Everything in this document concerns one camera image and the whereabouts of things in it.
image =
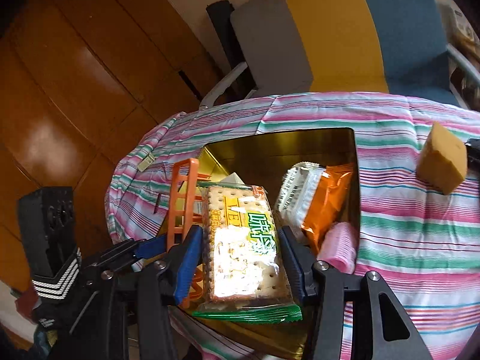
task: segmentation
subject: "yellow sponge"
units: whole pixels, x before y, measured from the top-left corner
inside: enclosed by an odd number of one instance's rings
[[[434,122],[417,164],[419,179],[444,195],[453,192],[467,176],[467,148],[441,124]]]

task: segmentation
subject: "cracker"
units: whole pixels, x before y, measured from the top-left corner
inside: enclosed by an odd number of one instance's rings
[[[288,296],[277,233],[263,188],[208,187],[203,204],[208,300]]]

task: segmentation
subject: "orange plastic rack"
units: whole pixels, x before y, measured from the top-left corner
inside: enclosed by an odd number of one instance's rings
[[[182,167],[188,167],[186,175],[180,174]],[[170,186],[170,202],[169,202],[169,221],[166,232],[166,249],[167,251],[175,243],[175,235],[181,234],[183,241],[191,227],[194,224],[202,224],[202,216],[194,213],[195,201],[201,201],[202,197],[195,194],[198,180],[209,180],[209,175],[198,173],[199,162],[196,158],[189,158],[187,160],[179,161],[174,164],[172,169],[172,184]],[[179,192],[179,184],[186,183],[186,192]],[[177,209],[177,200],[183,199],[183,209]],[[182,226],[176,226],[177,218],[181,218]],[[188,298],[186,298],[182,307],[188,308],[190,300],[198,299],[203,294],[203,289],[199,283],[203,280],[203,273],[200,269],[196,269],[191,283],[191,288]]]

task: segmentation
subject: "screw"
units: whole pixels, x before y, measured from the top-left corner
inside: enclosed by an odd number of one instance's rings
[[[380,274],[377,271],[368,271],[367,277],[373,281],[379,281],[381,278]]]
[[[113,272],[106,270],[106,271],[103,271],[100,276],[102,277],[103,280],[110,280],[113,277]]]
[[[153,263],[153,265],[155,266],[155,268],[157,268],[159,271],[165,269],[167,267],[167,264],[165,261],[162,261],[161,259],[159,259],[158,261],[155,261]]]
[[[326,271],[328,268],[330,268],[330,265],[328,265],[328,263],[325,261],[317,261],[315,264],[313,264],[313,267],[318,271]]]

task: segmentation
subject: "metal armrest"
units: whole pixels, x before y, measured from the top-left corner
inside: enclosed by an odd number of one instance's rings
[[[222,78],[222,80],[220,80],[220,82],[206,94],[198,109],[202,110],[213,107],[215,100],[227,90],[227,88],[239,77],[240,74],[243,73],[246,68],[248,68],[246,62],[240,62],[237,64],[237,66],[234,67],[229,74]]]
[[[480,87],[480,72],[459,52],[452,44],[447,45],[448,55],[455,61],[455,63],[472,79],[477,86]]]

